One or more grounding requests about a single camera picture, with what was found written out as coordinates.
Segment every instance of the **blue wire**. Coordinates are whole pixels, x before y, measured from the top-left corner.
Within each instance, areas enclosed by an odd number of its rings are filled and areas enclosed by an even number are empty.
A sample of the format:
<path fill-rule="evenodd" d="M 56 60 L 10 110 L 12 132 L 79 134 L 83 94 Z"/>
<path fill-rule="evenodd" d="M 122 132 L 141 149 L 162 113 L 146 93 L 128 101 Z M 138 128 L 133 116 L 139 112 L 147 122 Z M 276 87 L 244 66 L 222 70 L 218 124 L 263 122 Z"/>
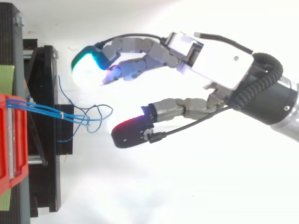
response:
<path fill-rule="evenodd" d="M 61 90 L 61 92 L 63 93 L 63 95 L 65 96 L 65 98 L 68 99 L 68 101 L 70 102 L 70 104 L 73 105 L 73 107 L 79 109 L 79 110 L 82 111 L 85 115 L 88 113 L 88 111 L 89 111 L 90 109 L 96 107 L 96 108 L 98 109 L 98 112 L 99 112 L 100 117 L 101 117 L 101 119 L 102 119 L 102 118 L 103 118 L 103 117 L 102 117 L 102 113 L 100 112 L 100 109 L 99 109 L 100 106 L 106 106 L 106 107 L 108 107 L 108 108 L 111 109 L 110 114 L 109 114 L 108 116 L 106 116 L 105 119 L 106 119 L 107 117 L 109 117 L 109 116 L 113 113 L 113 108 L 110 107 L 110 106 L 108 106 L 108 105 L 106 105 L 106 104 L 93 105 L 92 107 L 89 107 L 89 108 L 81 108 L 81 107 L 78 107 L 78 106 L 74 105 L 74 103 L 71 101 L 71 99 L 69 99 L 69 98 L 66 96 L 66 94 L 64 93 L 64 91 L 63 91 L 63 89 L 62 89 L 62 87 L 61 87 L 60 76 L 58 76 L 58 82 L 59 82 L 60 90 Z M 77 127 L 77 129 L 75 130 L 75 132 L 74 132 L 74 134 L 72 135 L 71 138 L 69 138 L 68 140 L 59 141 L 59 142 L 67 142 L 67 141 L 70 141 L 70 140 L 74 137 L 74 135 L 76 134 L 76 132 L 78 131 L 80 125 L 81 125 L 81 124 L 79 124 L 79 126 Z M 100 120 L 100 124 L 99 124 L 98 128 L 97 128 L 95 131 L 92 131 L 92 132 L 89 130 L 89 127 L 87 127 L 87 131 L 88 131 L 88 133 L 95 133 L 95 132 L 97 132 L 97 131 L 100 129 L 101 125 L 102 125 L 102 120 Z"/>
<path fill-rule="evenodd" d="M 35 112 L 35 113 L 43 114 L 43 115 L 50 116 L 50 117 L 53 117 L 53 118 L 59 118 L 59 119 L 61 119 L 61 116 L 54 116 L 54 115 L 48 114 L 46 112 L 37 111 L 37 110 L 31 109 L 31 108 L 24 108 L 24 107 L 20 107 L 20 106 L 10 106 L 10 105 L 7 105 L 7 108 L 19 109 L 19 110 L 26 110 L 26 111 L 29 111 L 29 112 Z M 84 124 L 82 122 L 78 122 L 78 121 L 75 121 L 75 120 L 72 120 L 72 119 L 68 119 L 68 118 L 64 118 L 63 120 L 66 120 L 66 121 L 69 121 L 69 122 L 72 122 L 72 123 L 76 123 L 76 124 L 81 124 L 81 125 L 84 125 L 87 128 L 89 126 L 88 124 Z"/>
<path fill-rule="evenodd" d="M 106 105 L 106 104 L 93 105 L 89 108 L 81 108 L 81 107 L 78 107 L 78 106 L 74 105 L 74 103 L 71 101 L 71 99 L 69 99 L 66 96 L 66 94 L 64 93 L 64 91 L 61 87 L 60 77 L 58 77 L 58 80 L 59 80 L 59 87 L 60 87 L 60 90 L 63 93 L 63 95 L 68 99 L 68 101 L 70 102 L 71 105 L 73 105 L 73 107 L 75 107 L 75 108 L 79 109 L 80 111 L 82 111 L 84 115 L 83 114 L 80 114 L 80 115 L 78 115 L 78 114 L 67 114 L 67 113 L 61 112 L 57 109 L 54 109 L 54 108 L 51 108 L 51 107 L 48 107 L 48 106 L 39 105 L 39 104 L 35 104 L 35 103 L 23 101 L 23 100 L 18 100 L 18 99 L 7 99 L 6 100 L 7 108 L 26 110 L 26 111 L 29 111 L 29 112 L 35 112 L 35 113 L 43 114 L 43 115 L 50 116 L 50 117 L 53 117 L 53 118 L 57 118 L 57 119 L 62 119 L 63 118 L 63 120 L 66 120 L 66 121 L 69 121 L 69 122 L 72 122 L 72 123 L 75 123 L 75 124 L 79 124 L 77 129 L 75 130 L 74 134 L 69 139 L 59 140 L 58 142 L 68 142 L 68 141 L 70 141 L 75 136 L 75 134 L 77 133 L 77 131 L 78 131 L 78 129 L 81 125 L 86 127 L 88 133 L 97 132 L 100 129 L 101 125 L 102 125 L 102 121 L 107 119 L 113 113 L 113 108 Z M 102 116 L 102 113 L 100 112 L 100 109 L 99 109 L 100 106 L 106 106 L 106 107 L 111 109 L 111 112 L 107 116 L 105 116 L 104 118 Z M 100 114 L 100 119 L 90 119 L 90 117 L 87 115 L 87 113 L 94 107 L 96 107 L 98 109 L 98 112 Z M 89 130 L 89 122 L 90 121 L 100 121 L 100 124 L 99 124 L 98 128 L 95 131 L 90 131 Z"/>
<path fill-rule="evenodd" d="M 18 107 L 18 109 L 24 109 L 24 110 L 30 109 L 31 112 L 36 112 L 36 113 L 42 112 L 42 114 L 62 119 L 62 114 L 61 114 L 62 112 L 60 112 L 60 111 L 59 111 L 59 113 L 53 113 L 53 112 L 49 112 L 49 111 L 40 110 L 40 109 L 32 107 L 32 106 L 25 106 L 25 105 L 21 105 L 21 104 L 8 103 L 7 105 L 16 106 L 16 107 Z M 64 118 L 69 117 L 69 118 L 73 118 L 73 119 L 77 119 L 77 120 L 85 120 L 85 121 L 87 121 L 87 124 L 90 121 L 89 116 L 87 116 L 87 115 L 70 115 L 67 113 L 63 113 L 63 114 L 64 114 Z M 88 119 L 80 119 L 78 117 L 88 117 Z"/>

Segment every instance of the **red box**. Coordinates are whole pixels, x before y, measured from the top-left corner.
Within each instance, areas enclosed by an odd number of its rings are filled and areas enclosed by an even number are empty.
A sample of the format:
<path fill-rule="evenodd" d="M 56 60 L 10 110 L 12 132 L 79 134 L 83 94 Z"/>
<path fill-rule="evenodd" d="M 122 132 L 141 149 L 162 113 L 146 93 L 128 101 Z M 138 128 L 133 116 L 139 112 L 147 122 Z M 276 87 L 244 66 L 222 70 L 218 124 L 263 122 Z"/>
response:
<path fill-rule="evenodd" d="M 24 101 L 21 97 L 0 94 L 0 195 L 28 175 L 27 113 L 25 110 L 14 109 L 16 172 L 13 179 L 9 178 L 6 108 L 8 98 Z"/>

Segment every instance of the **black metal frame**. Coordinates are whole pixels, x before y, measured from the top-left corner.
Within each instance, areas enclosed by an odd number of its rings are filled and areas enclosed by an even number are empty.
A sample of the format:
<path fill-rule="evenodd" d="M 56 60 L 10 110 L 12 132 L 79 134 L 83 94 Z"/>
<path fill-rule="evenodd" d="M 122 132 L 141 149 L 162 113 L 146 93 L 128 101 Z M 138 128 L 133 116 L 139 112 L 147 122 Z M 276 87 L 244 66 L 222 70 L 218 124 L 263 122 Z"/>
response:
<path fill-rule="evenodd" d="M 16 24 L 19 10 L 0 3 L 0 64 L 14 65 L 13 94 L 25 97 L 22 27 Z M 0 223 L 30 224 L 28 177 L 11 189 L 10 210 L 0 212 Z"/>
<path fill-rule="evenodd" d="M 72 105 L 58 104 L 55 49 L 52 46 L 35 47 L 33 40 L 24 40 L 23 46 L 33 49 L 31 58 L 24 60 L 29 97 L 37 104 L 74 113 Z M 28 119 L 28 154 L 40 155 L 43 162 L 29 165 L 30 215 L 37 217 L 37 208 L 49 207 L 50 212 L 56 212 L 61 207 L 59 156 L 72 154 L 72 140 L 66 143 L 57 140 L 70 138 L 73 125 L 41 114 L 29 113 L 28 116 L 32 117 Z"/>

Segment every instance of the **green paper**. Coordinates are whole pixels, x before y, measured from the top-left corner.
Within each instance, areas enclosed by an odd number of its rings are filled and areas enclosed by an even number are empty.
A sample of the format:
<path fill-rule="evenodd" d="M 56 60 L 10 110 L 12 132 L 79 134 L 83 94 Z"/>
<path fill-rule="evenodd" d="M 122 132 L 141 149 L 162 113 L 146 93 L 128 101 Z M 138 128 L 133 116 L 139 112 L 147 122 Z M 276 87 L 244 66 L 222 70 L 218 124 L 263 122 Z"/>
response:
<path fill-rule="evenodd" d="M 13 92 L 14 65 L 0 65 L 0 93 L 11 95 Z"/>
<path fill-rule="evenodd" d="M 13 93 L 14 66 L 0 65 L 0 94 Z M 9 211 L 11 189 L 0 195 L 0 211 Z"/>
<path fill-rule="evenodd" d="M 0 196 L 0 211 L 9 211 L 11 189 L 8 189 Z"/>

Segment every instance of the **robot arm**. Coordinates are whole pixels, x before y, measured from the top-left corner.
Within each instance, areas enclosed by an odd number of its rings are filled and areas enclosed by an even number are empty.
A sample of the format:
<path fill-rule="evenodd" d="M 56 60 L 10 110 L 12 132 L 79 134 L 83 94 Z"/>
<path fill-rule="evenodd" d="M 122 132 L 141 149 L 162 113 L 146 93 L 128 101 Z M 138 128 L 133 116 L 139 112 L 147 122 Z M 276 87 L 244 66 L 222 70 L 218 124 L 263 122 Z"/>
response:
<path fill-rule="evenodd" d="M 165 99 L 142 107 L 144 115 L 117 125 L 112 131 L 116 146 L 131 147 L 156 142 L 169 134 L 198 124 L 233 108 L 299 141 L 297 86 L 282 76 L 283 68 L 274 57 L 252 50 L 222 36 L 195 33 L 208 39 L 205 44 L 183 33 L 171 33 L 160 43 L 146 38 L 117 37 L 111 45 L 87 47 L 73 60 L 73 70 L 82 55 L 91 53 L 105 71 L 103 84 L 120 78 L 132 80 L 143 72 L 168 66 L 182 74 L 196 73 L 210 80 L 214 89 L 207 100 Z M 142 58 L 111 66 L 121 53 L 141 53 Z M 154 133 L 153 124 L 184 116 L 196 120 L 170 133 Z"/>

